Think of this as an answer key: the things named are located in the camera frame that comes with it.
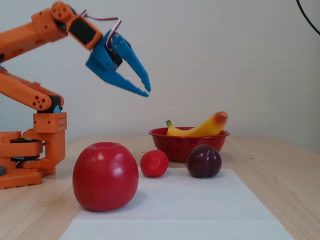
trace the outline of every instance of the paper sheet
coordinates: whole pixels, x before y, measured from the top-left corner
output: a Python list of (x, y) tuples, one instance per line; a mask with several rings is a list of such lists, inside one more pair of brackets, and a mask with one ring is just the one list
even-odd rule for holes
[(61, 240), (293, 240), (280, 222), (231, 170), (193, 178), (185, 168), (146, 178), (123, 208), (81, 210)]

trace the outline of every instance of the wooden table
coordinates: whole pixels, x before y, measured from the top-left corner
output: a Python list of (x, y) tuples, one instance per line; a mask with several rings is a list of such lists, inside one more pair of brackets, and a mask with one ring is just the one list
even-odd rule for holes
[[(60, 239), (80, 210), (72, 188), (74, 164), (85, 147), (102, 141), (123, 144), (138, 162), (155, 149), (150, 136), (69, 141), (56, 175), (40, 185), (0, 190), (0, 240)], [(221, 157), (222, 167), (233, 170), (294, 239), (320, 239), (320, 155), (278, 138), (229, 136)]]

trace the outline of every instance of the banana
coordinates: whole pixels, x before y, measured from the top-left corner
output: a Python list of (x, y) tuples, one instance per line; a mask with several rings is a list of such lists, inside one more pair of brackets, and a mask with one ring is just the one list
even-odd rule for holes
[(166, 121), (168, 126), (167, 136), (175, 137), (212, 137), (217, 136), (225, 127), (228, 114), (220, 111), (209, 117), (199, 126), (189, 130), (180, 130), (173, 126), (171, 120)]

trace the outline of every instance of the apple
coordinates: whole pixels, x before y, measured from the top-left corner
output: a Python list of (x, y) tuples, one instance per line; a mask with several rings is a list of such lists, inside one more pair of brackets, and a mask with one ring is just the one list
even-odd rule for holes
[(194, 147), (186, 159), (186, 167), (195, 178), (214, 177), (220, 172), (221, 166), (219, 152), (210, 145)]
[(79, 204), (90, 211), (110, 211), (129, 203), (139, 183), (135, 158), (123, 145), (97, 142), (79, 155), (72, 175)]

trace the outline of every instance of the red bowl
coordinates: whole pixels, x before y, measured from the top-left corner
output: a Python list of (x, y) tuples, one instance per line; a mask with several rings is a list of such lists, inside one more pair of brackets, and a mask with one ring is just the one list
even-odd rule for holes
[[(193, 127), (177, 127), (181, 130), (189, 130)], [(186, 163), (187, 157), (198, 145), (210, 145), (220, 152), (225, 144), (228, 131), (222, 130), (218, 136), (185, 137), (167, 136), (167, 127), (156, 128), (149, 131), (156, 149), (164, 152), (171, 162)]]

